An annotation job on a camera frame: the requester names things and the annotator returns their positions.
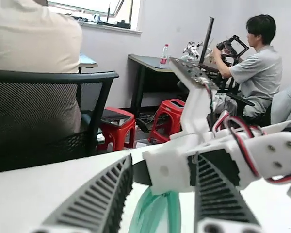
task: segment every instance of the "laptop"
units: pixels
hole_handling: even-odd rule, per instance
[[[130,120],[130,116],[117,113],[108,109],[103,110],[103,114],[101,117],[101,122],[108,124],[108,125],[113,125],[117,127],[121,127],[124,125],[126,122]]]

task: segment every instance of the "window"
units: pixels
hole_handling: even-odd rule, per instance
[[[108,23],[124,20],[131,23],[133,0],[51,0],[48,2],[52,11],[62,14],[72,14],[94,21],[94,14],[99,14],[101,21],[107,21],[108,8],[110,13]]]

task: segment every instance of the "black mesh chair back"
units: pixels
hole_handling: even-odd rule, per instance
[[[0,171],[94,155],[117,77],[0,71]]]

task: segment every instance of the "red plastic stool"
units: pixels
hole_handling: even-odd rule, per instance
[[[154,119],[152,131],[148,138],[149,142],[155,140],[158,143],[164,143],[170,140],[170,135],[180,132],[180,118],[184,109],[185,102],[179,99],[165,100],[161,103]],[[162,125],[157,125],[161,114],[168,114],[170,120]],[[164,129],[164,136],[158,132]]]
[[[97,145],[97,150],[107,150],[108,144],[110,142],[113,143],[113,150],[112,151],[119,151],[122,150],[124,147],[133,148],[134,141],[135,141],[135,116],[132,113],[127,111],[113,108],[113,107],[106,107],[105,109],[114,111],[117,113],[121,113],[130,117],[130,120],[126,122],[121,127],[101,123],[100,128],[102,130],[102,134],[105,137],[105,143]],[[129,134],[129,142],[125,143],[126,135]]]

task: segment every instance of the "window frame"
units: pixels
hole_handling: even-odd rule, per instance
[[[125,0],[119,0],[118,4],[114,10],[113,13],[109,13],[109,18],[116,18],[117,14],[119,13],[119,11],[121,10],[121,7],[123,6]],[[77,6],[71,6],[71,5],[66,5],[66,4],[62,4],[62,3],[56,3],[56,2],[52,2],[49,1],[48,2],[48,6],[51,7],[60,7],[62,6],[63,9],[66,9],[65,7],[71,8],[71,9],[75,9],[76,11],[84,11],[84,13],[88,13],[88,14],[100,14],[103,17],[106,17],[108,15],[108,12],[102,12],[102,11],[95,11],[95,10],[91,10],[91,9],[86,9],[86,8],[81,8],[81,7],[77,7]]]

